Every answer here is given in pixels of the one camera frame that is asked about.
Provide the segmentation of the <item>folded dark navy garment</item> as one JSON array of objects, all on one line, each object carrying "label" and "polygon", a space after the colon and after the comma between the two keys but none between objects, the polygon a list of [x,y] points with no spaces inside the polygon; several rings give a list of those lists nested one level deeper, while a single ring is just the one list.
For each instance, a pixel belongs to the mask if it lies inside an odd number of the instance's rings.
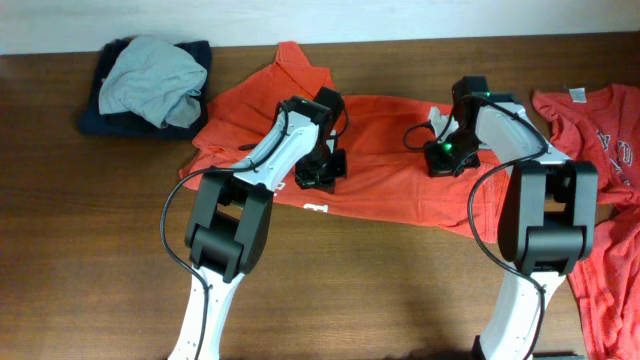
[{"label": "folded dark navy garment", "polygon": [[205,82],[199,89],[199,95],[195,97],[201,114],[188,128],[168,126],[159,129],[133,112],[105,115],[99,113],[99,91],[102,83],[116,63],[117,57],[131,41],[131,38],[115,39],[103,47],[94,71],[87,109],[79,115],[77,120],[78,131],[90,136],[192,140],[208,120],[206,103],[208,74],[205,75]]}]

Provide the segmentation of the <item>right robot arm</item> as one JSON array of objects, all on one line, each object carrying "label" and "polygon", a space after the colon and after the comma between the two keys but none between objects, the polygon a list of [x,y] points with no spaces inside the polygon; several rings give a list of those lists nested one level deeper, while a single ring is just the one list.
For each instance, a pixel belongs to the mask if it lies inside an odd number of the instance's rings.
[{"label": "right robot arm", "polygon": [[431,120],[436,136],[424,146],[431,177],[458,177],[480,165],[479,153],[498,158],[472,186],[471,213],[480,187],[509,175],[499,215],[500,253],[486,250],[504,271],[495,310],[471,350],[474,359],[531,359],[546,309],[594,242],[598,171],[555,148],[510,93],[490,91],[483,76],[464,76],[451,89],[445,120]]}]

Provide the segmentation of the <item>light grey crumpled garment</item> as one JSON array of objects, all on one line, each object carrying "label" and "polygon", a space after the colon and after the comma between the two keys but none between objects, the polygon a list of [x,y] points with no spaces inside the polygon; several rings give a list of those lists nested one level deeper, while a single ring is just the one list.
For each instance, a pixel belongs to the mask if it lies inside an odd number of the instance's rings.
[{"label": "light grey crumpled garment", "polygon": [[198,97],[208,71],[186,50],[160,38],[134,38],[102,82],[102,115],[131,112],[157,129],[187,129],[201,116]]}]

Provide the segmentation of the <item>red FRAM t-shirt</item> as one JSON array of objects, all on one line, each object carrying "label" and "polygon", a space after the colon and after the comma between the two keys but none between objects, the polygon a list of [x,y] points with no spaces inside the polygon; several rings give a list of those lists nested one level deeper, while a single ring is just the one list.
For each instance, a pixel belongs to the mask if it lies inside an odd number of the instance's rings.
[{"label": "red FRAM t-shirt", "polygon": [[[186,176],[210,166],[229,167],[245,157],[244,146],[258,143],[270,130],[278,102],[293,95],[313,97],[334,85],[328,68],[312,65],[295,42],[279,44],[272,64],[214,98],[206,126],[193,140],[198,152],[179,172]],[[464,236],[475,227],[481,239],[497,239],[508,177],[500,172],[477,192],[479,177],[498,165],[488,151],[481,165],[458,177],[431,178],[423,154],[403,145],[406,130],[427,119],[432,102],[377,95],[347,95],[345,149],[347,177],[333,194],[302,190],[287,175],[277,188],[278,203],[329,214],[418,226],[437,226]]]}]

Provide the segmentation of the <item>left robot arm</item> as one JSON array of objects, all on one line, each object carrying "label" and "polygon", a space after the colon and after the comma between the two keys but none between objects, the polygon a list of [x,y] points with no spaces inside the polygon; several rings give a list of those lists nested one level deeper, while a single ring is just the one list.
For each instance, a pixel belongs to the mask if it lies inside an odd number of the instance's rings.
[{"label": "left robot arm", "polygon": [[173,359],[217,359],[226,318],[242,279],[265,248],[276,188],[288,175],[301,189],[331,193],[347,174],[333,128],[347,113],[341,94],[323,87],[311,100],[280,102],[268,134],[228,168],[195,172],[200,184],[179,264],[191,287]]}]

